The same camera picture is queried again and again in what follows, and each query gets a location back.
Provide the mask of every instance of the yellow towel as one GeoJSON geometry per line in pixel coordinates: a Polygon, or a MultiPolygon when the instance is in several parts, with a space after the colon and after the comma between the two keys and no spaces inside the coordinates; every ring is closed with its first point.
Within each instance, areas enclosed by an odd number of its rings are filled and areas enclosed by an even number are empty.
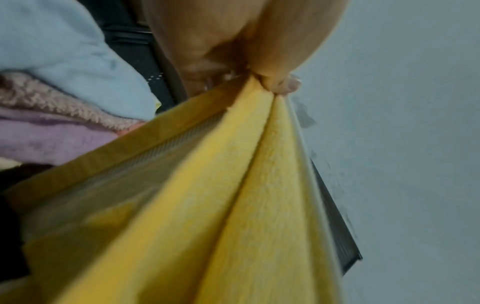
{"type": "Polygon", "coordinates": [[[295,117],[254,77],[6,196],[43,302],[341,301],[295,117]]]}

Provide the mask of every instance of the gray wall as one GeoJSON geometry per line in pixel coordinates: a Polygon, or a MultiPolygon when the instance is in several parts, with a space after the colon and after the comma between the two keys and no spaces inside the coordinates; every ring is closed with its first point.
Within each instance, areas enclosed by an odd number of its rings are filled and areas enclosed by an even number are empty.
{"type": "Polygon", "coordinates": [[[352,0],[297,74],[311,156],[364,256],[347,303],[480,303],[480,1],[352,0]]]}

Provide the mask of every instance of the light blue fabric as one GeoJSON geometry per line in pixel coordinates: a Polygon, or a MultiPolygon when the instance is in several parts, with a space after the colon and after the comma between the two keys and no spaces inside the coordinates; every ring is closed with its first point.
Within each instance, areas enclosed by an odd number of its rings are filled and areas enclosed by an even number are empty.
{"type": "Polygon", "coordinates": [[[0,71],[23,70],[113,115],[149,120],[145,79],[104,41],[75,0],[1,0],[0,71]]]}

